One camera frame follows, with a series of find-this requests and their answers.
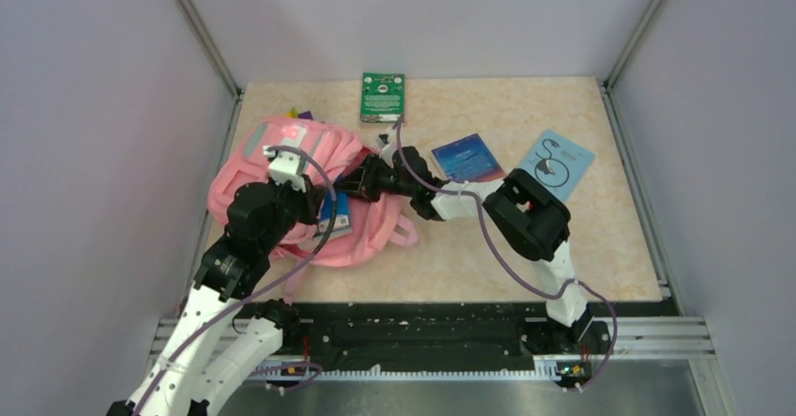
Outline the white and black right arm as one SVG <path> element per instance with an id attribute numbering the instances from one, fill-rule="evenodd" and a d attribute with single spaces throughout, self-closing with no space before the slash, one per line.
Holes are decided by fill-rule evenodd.
<path id="1" fill-rule="evenodd" d="M 545 301 L 553 322 L 550 338 L 563 352 L 575 352 L 589 338 L 593 317 L 574 271 L 569 245 L 571 213 L 523 169 L 485 182 L 457 182 L 434 176 L 413 146 L 396 150 L 390 161 L 367 153 L 343 172 L 337 191 L 375 202 L 387 195 L 408 198 L 423 219 L 446 222 L 476 218 L 499 265 L 519 285 Z M 534 268 L 538 283 L 523 279 L 500 255 L 489 235 L 492 223 L 512 250 Z"/>

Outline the green paperback book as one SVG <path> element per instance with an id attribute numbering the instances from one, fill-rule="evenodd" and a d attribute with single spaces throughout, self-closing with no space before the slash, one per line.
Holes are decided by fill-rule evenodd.
<path id="1" fill-rule="evenodd" d="M 405 113 L 403 73 L 364 72 L 360 85 L 360 122 L 395 123 Z"/>

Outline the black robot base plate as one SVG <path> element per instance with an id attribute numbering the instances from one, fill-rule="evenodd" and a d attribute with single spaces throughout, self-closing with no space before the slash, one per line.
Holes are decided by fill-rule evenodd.
<path id="1" fill-rule="evenodd" d="M 574 338 L 539 302 L 297 303 L 294 312 L 300 323 L 279 354 L 327 372 L 531 371 L 543 355 L 595 360 L 610 345 L 606 323 Z"/>

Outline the sunset cover paperback book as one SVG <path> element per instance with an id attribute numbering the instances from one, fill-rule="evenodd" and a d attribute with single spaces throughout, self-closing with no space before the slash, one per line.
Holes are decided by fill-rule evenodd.
<path id="1" fill-rule="evenodd" d="M 478 133 L 431 149 L 439 171 L 456 182 L 487 182 L 505 177 L 504 169 Z"/>

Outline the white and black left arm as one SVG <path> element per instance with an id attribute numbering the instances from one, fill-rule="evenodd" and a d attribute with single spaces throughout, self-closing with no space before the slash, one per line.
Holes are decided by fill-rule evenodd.
<path id="1" fill-rule="evenodd" d="M 297 316 L 282 302 L 260 316 L 220 356 L 226 328 L 269 269 L 268 257 L 299 223 L 314 225 L 325 197 L 310 181 L 245 184 L 227 209 L 223 235 L 205 252 L 185 307 L 161 355 L 111 415 L 216 415 L 266 356 L 297 348 Z"/>

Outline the pink student backpack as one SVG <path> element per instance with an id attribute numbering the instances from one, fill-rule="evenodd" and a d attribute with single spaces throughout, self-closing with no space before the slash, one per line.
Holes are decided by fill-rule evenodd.
<path id="1" fill-rule="evenodd" d="M 308 181 L 324 187 L 325 197 L 331 193 L 333 199 L 335 182 L 343 172 L 365 154 L 379 153 L 378 149 L 364 145 L 355 132 L 340 126 L 286 116 L 262 119 L 231 154 L 210 186 L 207 207 L 222 225 L 223 233 L 228 222 L 226 210 L 234 192 L 244 184 L 269 180 L 268 161 L 262 150 L 265 145 L 297 146 L 304 150 L 309 156 L 305 172 Z M 371 260 L 389 243 L 411 246 L 417 242 L 415 225 L 402 213 L 400 195 L 383 196 L 375 202 L 348 197 L 348 203 L 352 234 L 329 239 L 327 232 L 321 240 L 313 240 L 319 210 L 317 224 L 297 224 L 271 252 L 269 265 L 274 258 L 290 257 L 321 267 L 354 267 Z"/>

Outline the blue paperback book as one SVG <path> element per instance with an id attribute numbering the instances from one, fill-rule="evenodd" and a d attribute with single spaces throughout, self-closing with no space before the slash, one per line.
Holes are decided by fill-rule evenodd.
<path id="1" fill-rule="evenodd" d="M 336 239 L 353 233 L 353 224 L 348 203 L 344 192 L 335 191 L 336 198 L 327 193 L 320 209 L 318 225 L 313 240 L 321 240 L 329 232 L 329 239 Z"/>

